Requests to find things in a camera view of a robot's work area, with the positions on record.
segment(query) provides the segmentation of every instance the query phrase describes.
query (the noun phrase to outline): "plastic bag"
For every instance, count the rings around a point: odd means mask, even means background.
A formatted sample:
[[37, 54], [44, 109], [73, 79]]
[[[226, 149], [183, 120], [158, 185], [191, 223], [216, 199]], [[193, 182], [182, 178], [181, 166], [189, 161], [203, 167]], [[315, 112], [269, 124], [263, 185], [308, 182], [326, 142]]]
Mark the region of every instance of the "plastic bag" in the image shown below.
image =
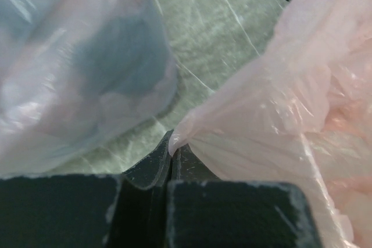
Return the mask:
[[222, 179], [294, 183], [324, 247], [371, 248], [371, 92], [372, 0], [292, 0], [265, 54], [187, 114], [169, 151], [189, 143]]
[[103, 144], [162, 111], [176, 79], [152, 0], [0, 0], [0, 173]]

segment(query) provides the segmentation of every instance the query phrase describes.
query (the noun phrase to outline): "black foam block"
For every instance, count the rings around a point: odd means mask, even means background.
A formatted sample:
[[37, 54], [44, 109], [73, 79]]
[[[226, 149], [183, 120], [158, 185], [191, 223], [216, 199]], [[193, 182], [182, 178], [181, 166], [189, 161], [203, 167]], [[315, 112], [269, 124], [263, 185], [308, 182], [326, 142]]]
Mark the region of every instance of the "black foam block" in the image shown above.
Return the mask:
[[185, 182], [168, 186], [169, 248], [319, 248], [303, 193], [294, 185]]
[[0, 178], [0, 247], [163, 247], [169, 136], [124, 174]]

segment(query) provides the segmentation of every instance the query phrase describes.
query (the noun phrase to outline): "floor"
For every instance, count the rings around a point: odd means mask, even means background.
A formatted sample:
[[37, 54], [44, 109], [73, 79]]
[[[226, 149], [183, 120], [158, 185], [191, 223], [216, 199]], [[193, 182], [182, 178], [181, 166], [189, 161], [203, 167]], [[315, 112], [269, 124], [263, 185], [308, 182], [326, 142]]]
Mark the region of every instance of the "floor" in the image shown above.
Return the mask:
[[146, 156], [186, 112], [264, 52], [284, 0], [154, 0], [178, 61], [168, 111], [52, 173], [122, 172]]

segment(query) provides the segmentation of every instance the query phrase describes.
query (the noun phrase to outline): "knotted plastic bag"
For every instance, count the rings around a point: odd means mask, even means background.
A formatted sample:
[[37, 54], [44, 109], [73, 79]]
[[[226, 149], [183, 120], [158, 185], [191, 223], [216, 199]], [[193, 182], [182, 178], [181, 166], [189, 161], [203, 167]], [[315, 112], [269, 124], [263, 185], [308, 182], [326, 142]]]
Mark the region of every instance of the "knotted plastic bag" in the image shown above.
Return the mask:
[[222, 179], [294, 183], [324, 247], [371, 248], [371, 94], [372, 0], [292, 0], [264, 55], [191, 110], [169, 150], [189, 143]]
[[0, 174], [129, 130], [168, 105], [176, 75], [152, 0], [0, 0]]

